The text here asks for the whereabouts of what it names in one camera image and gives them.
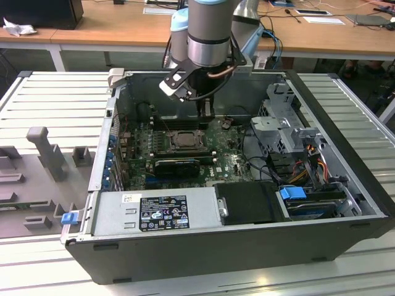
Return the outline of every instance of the computer case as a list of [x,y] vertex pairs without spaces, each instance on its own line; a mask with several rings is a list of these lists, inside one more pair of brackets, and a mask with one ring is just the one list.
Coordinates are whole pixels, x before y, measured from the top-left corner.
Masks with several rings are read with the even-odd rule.
[[0,12],[2,24],[5,18],[18,25],[62,30],[75,29],[84,13],[81,0],[2,0]]

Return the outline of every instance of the blue tab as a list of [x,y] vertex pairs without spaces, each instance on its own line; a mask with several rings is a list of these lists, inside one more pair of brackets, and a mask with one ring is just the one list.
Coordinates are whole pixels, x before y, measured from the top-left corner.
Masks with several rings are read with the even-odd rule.
[[62,225],[75,225],[78,224],[78,213],[66,213],[63,214],[62,220],[60,221]]
[[306,193],[302,187],[284,187],[280,190],[283,199],[306,199]]

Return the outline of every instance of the sticker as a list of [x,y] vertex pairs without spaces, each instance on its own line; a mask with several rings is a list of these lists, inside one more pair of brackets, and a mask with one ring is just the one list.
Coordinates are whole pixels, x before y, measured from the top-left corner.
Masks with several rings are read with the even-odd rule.
[[122,202],[140,202],[142,194],[124,194],[122,195]]
[[141,194],[124,194],[127,200],[140,201],[139,229],[141,231],[158,231],[189,228],[188,205],[185,195],[164,197],[141,197]]

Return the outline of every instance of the paper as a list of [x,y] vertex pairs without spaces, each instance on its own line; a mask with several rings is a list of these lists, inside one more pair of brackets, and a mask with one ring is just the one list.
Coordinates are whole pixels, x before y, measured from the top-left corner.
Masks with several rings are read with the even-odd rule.
[[176,10],[174,9],[166,9],[166,8],[145,7],[143,9],[143,14],[173,15],[175,12]]
[[329,17],[303,17],[309,23],[326,23],[330,25],[345,25],[338,18],[329,18]]
[[19,37],[20,35],[37,33],[37,31],[35,31],[35,29],[31,25],[17,25],[16,23],[8,22],[5,18],[3,18],[3,20],[4,26],[2,26],[2,28],[11,35]]

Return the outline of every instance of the desk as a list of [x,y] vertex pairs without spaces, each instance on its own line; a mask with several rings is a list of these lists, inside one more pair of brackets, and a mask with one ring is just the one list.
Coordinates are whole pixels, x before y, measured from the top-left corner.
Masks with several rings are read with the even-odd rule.
[[[2,29],[0,30],[0,48],[47,50],[51,53],[53,61],[61,61],[60,51],[54,50],[55,47],[51,44],[51,37],[55,32],[56,29],[39,28],[37,34],[16,37]],[[62,69],[61,64],[55,64],[56,70]]]
[[[362,0],[326,0],[335,7],[355,7]],[[301,3],[298,7],[306,8]],[[170,34],[169,15],[143,14],[143,3],[128,2],[115,6],[112,1],[83,1],[84,16],[76,30],[39,29],[39,34],[16,38],[5,31],[0,34],[0,47],[22,49],[46,49],[51,53],[57,71],[65,71],[61,51],[104,52],[163,52]],[[268,11],[268,4],[261,3],[259,11]],[[339,10],[320,6],[333,14],[369,14],[374,5],[367,4],[354,10]],[[287,16],[284,9],[271,7],[269,15]],[[388,14],[378,14],[390,18]],[[339,17],[346,25],[322,25],[307,23],[299,18],[272,18],[276,35],[284,44],[285,57],[311,57],[323,59],[393,60],[395,58],[395,33],[382,29],[369,30],[353,27],[346,17]],[[270,28],[268,18],[262,19]],[[273,50],[271,39],[262,39],[258,54]]]
[[[335,7],[356,7],[363,3],[360,0],[327,0]],[[301,3],[298,7],[308,9]],[[358,9],[340,10],[329,6],[320,5],[321,10],[327,10],[333,15],[344,14],[371,14],[373,4],[364,5]],[[285,57],[311,57],[321,59],[354,59],[354,60],[393,60],[395,58],[395,34],[382,28],[380,31],[356,26],[346,17],[336,17],[342,20],[345,25],[324,25],[318,23],[307,23],[302,17],[298,19],[302,23],[297,23],[295,18],[276,18],[276,16],[287,16],[284,9],[276,11],[278,8],[269,7],[269,4],[261,4],[260,15],[274,16],[272,18],[276,36],[284,45],[283,56]],[[389,14],[376,14],[390,19]],[[269,19],[262,18],[266,28],[271,28]],[[261,40],[258,46],[259,51],[272,50],[272,40]]]

